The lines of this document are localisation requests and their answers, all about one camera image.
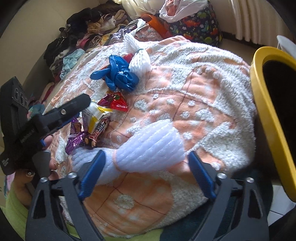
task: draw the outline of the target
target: blue gripper pad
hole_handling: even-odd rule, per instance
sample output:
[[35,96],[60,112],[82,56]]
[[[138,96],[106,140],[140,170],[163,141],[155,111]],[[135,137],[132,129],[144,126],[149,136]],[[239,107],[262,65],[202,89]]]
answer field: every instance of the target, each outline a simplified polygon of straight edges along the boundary
[[213,201],[216,198],[215,182],[204,168],[198,155],[192,151],[188,155],[190,170],[205,197]]
[[81,177],[80,192],[78,198],[83,201],[86,197],[89,197],[96,185],[96,182],[101,175],[106,163],[106,155],[103,151],[99,151],[92,160],[92,165],[87,170],[86,174]]

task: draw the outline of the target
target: dinosaur print bag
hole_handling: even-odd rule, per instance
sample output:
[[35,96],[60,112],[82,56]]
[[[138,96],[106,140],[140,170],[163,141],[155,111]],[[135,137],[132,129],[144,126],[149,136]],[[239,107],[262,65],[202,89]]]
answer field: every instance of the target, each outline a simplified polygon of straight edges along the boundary
[[217,47],[222,41],[222,33],[210,1],[208,1],[208,6],[204,10],[174,23],[165,21],[164,25],[173,36],[182,35],[192,42]]

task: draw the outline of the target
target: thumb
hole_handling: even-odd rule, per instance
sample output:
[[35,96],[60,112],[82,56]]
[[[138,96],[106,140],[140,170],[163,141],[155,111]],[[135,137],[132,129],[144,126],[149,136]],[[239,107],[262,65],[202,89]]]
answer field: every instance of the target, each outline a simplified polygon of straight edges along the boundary
[[17,170],[15,172],[15,178],[13,180],[15,195],[25,207],[29,207],[32,201],[32,196],[26,184],[32,181],[34,175],[34,172],[27,169]]

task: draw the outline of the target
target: orange object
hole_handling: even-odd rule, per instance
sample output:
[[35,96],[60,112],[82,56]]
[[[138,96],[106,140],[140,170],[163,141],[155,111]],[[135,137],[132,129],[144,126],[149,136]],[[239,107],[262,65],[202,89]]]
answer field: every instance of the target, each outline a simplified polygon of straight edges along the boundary
[[154,28],[163,39],[172,37],[172,35],[165,29],[165,27],[157,19],[157,17],[150,14],[144,14],[141,16],[141,19],[143,19],[152,28]]

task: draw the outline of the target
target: yellow frame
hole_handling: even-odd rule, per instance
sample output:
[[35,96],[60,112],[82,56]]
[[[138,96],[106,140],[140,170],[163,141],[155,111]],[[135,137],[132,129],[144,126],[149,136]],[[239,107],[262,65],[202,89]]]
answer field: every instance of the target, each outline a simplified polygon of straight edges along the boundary
[[262,47],[256,51],[250,69],[255,104],[275,166],[285,192],[296,202],[296,168],[263,76],[263,65],[270,60],[282,62],[295,71],[296,60],[279,49]]

